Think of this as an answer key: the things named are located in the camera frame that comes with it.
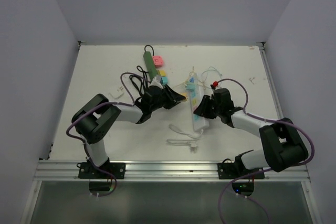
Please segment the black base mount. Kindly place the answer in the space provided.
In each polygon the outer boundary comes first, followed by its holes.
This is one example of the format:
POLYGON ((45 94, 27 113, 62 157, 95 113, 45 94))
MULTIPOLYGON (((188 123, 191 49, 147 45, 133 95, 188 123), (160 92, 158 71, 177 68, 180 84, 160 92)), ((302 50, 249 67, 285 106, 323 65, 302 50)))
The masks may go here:
POLYGON ((116 179, 124 179, 126 164, 122 162, 105 162, 101 167, 95 168, 91 162, 77 163, 80 179, 107 179, 113 175, 116 179))
POLYGON ((219 179, 235 179, 250 173, 258 172, 259 170, 263 169, 246 169, 245 167, 236 164, 236 162, 229 158, 217 163, 217 173, 219 179))

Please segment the yellow usb charger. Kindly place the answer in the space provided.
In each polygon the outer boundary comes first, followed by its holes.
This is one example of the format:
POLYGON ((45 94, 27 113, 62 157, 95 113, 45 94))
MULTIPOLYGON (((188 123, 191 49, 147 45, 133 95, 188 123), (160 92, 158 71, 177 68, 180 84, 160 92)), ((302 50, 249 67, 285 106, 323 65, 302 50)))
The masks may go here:
POLYGON ((182 93, 180 93, 180 95, 182 95, 184 97, 185 101, 188 100, 188 94, 187 94, 187 92, 182 92, 182 93))

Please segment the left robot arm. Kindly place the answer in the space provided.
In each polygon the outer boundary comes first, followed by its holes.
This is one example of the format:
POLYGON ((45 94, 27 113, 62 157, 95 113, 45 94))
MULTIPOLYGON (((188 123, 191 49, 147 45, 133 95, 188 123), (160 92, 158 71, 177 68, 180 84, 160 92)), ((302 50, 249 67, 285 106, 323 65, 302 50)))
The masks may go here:
POLYGON ((185 100, 167 85, 149 86, 134 104, 110 102, 103 94, 97 94, 72 117, 66 134, 83 142, 92 163, 90 171, 97 178, 104 178, 109 172, 109 158, 103 139, 114 122, 142 124, 157 109, 169 110, 185 100))

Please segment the green power strip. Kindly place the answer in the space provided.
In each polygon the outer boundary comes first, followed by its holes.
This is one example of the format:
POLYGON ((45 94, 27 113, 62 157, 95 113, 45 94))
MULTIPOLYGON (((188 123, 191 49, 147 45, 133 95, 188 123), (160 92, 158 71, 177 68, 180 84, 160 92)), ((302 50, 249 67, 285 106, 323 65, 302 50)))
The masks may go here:
POLYGON ((150 80, 153 80, 158 75, 158 72, 151 53, 149 51, 145 51, 143 54, 143 59, 147 68, 149 78, 150 80))

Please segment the blue plug adapter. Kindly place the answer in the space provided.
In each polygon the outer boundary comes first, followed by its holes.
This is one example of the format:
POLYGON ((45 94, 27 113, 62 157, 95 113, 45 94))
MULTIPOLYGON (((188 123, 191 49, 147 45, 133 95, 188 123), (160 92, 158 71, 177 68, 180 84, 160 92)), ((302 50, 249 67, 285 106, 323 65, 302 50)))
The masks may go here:
POLYGON ((167 77, 161 77, 160 83, 161 83, 162 85, 167 85, 167 84, 168 84, 168 79, 167 79, 167 77))

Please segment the pink plug adapter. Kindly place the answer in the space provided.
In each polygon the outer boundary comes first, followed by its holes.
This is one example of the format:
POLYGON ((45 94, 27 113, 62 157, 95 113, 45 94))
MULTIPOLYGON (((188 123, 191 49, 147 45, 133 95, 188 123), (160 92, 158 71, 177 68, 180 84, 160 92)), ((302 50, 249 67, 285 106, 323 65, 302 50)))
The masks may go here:
POLYGON ((153 56, 153 62, 156 68, 162 67, 164 65, 164 61, 161 56, 153 56))

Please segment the white usb charger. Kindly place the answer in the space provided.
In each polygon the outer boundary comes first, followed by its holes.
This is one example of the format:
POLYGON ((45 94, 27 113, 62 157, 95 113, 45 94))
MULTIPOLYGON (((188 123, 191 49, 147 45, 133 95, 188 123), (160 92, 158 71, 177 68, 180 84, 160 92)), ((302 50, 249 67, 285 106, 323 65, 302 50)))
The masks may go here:
POLYGON ((123 87, 113 86, 109 89, 109 95, 115 100, 121 98, 124 95, 123 87))

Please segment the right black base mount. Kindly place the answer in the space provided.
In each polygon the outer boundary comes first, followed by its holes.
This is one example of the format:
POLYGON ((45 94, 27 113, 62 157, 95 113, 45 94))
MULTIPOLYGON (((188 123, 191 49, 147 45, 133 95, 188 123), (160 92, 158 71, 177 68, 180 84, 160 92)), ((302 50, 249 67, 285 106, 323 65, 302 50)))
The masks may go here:
POLYGON ((217 173, 219 179, 235 179, 250 173, 258 172, 259 170, 263 169, 246 169, 245 167, 236 164, 236 162, 229 158, 217 163, 217 173))

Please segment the yellow plug adapter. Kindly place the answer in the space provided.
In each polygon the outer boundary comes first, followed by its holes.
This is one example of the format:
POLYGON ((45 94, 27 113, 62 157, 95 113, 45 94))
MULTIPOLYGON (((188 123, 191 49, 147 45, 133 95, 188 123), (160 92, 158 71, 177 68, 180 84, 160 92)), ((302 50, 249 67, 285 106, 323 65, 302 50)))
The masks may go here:
POLYGON ((166 72, 164 70, 157 70, 158 75, 165 77, 166 76, 166 72))

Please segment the blue usb charger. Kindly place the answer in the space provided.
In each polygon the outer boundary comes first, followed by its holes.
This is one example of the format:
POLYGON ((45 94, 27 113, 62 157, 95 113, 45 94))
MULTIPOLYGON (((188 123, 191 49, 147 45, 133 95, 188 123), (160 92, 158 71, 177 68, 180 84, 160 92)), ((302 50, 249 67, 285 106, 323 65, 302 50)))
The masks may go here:
POLYGON ((186 84, 185 85, 185 89, 187 90, 187 91, 194 91, 195 89, 196 89, 196 85, 195 84, 192 84, 192 83, 188 83, 188 84, 186 84))

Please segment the aluminium front rail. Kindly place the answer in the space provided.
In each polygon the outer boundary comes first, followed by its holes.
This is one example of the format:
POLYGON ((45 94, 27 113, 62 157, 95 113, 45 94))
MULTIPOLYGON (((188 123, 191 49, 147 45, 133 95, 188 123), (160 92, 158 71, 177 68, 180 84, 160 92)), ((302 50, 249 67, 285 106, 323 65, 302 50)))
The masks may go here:
MULTIPOLYGON (((233 180, 224 173, 219 163, 214 161, 113 161, 111 173, 123 182, 228 182, 233 180)), ((101 181, 96 172, 89 172, 80 161, 39 161, 35 181, 79 180, 101 181)), ((280 173, 265 171, 263 174, 249 175, 246 181, 254 182, 309 182, 310 176, 305 166, 290 167, 280 173)))

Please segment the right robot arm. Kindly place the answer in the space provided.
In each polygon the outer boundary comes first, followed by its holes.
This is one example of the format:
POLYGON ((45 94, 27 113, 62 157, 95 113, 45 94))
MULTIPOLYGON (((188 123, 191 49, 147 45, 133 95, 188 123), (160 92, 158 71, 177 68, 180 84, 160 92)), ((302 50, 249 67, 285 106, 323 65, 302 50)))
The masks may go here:
POLYGON ((308 150, 290 119, 266 122, 247 115, 242 107, 234 106, 225 88, 204 95, 194 114, 206 119, 220 118, 222 123, 260 138, 262 149, 235 157, 234 172, 240 178, 264 167, 280 172, 308 158, 308 150))

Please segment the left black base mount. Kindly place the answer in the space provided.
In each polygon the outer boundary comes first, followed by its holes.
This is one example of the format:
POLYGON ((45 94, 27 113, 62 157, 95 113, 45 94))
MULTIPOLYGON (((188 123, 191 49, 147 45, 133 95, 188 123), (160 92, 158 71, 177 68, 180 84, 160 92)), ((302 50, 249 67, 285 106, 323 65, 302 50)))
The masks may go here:
POLYGON ((101 167, 95 168, 91 162, 77 163, 80 179, 107 179, 113 175, 116 179, 124 179, 126 164, 122 162, 105 162, 101 167))

